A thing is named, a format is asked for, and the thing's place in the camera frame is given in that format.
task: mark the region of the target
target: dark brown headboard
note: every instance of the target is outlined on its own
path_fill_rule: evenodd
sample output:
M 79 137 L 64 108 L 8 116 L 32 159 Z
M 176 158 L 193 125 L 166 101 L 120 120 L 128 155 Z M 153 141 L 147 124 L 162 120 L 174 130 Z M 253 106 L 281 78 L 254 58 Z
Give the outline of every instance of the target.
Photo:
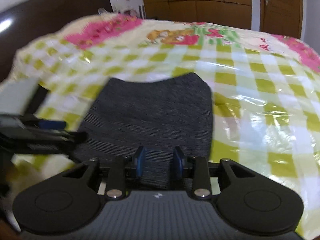
M 110 0 L 29 0 L 0 13 L 0 23 L 12 20 L 0 32 L 0 82 L 10 72 L 17 49 L 73 20 L 97 14 L 99 8 L 112 12 Z

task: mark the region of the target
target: bedspread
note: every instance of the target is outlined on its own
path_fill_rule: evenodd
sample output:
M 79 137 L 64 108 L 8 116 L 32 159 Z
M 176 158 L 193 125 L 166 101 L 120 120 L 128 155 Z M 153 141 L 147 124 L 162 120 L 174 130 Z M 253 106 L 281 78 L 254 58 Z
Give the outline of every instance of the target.
M 155 82 L 196 73 L 213 95 L 210 161 L 233 159 L 295 190 L 305 206 L 297 232 L 312 239 L 320 235 L 319 56 L 297 42 L 313 54 L 312 66 L 267 33 L 110 14 L 31 42 L 9 78 L 40 77 L 51 92 L 37 116 L 76 130 L 110 77 Z M 41 179 L 71 165 L 63 156 L 28 161 Z M 21 170 L 13 184 L 29 176 Z

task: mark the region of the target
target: yellow-green checkered pattern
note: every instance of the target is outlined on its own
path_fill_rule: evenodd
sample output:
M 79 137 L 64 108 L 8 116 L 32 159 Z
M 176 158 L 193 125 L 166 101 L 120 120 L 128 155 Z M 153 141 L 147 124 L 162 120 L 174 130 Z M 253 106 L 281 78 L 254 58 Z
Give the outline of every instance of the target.
M 40 76 L 51 90 L 37 115 L 65 120 L 70 130 L 110 77 L 155 82 L 196 73 L 212 89 L 210 160 L 231 158 L 298 192 L 305 203 L 298 232 L 320 235 L 320 77 L 298 61 L 229 45 L 106 42 L 82 51 L 55 36 L 18 56 L 20 76 Z

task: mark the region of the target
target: logo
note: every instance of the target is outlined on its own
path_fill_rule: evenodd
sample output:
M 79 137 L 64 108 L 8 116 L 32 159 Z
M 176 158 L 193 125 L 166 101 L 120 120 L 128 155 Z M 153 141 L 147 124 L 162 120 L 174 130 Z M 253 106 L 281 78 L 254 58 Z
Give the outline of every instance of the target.
M 163 197 L 161 193 L 157 193 L 156 195 L 153 195 L 155 198 L 160 199 Z

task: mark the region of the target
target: silver screw head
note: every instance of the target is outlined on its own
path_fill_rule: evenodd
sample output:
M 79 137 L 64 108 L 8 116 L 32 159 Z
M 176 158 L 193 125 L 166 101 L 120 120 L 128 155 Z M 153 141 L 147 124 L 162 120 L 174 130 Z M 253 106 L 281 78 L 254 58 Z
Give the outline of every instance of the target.
M 198 188 L 194 191 L 194 194 L 198 197 L 207 197 L 210 195 L 210 191 L 205 188 Z
M 111 189 L 107 191 L 107 196 L 111 198 L 118 198 L 122 196 L 122 191 L 119 189 Z

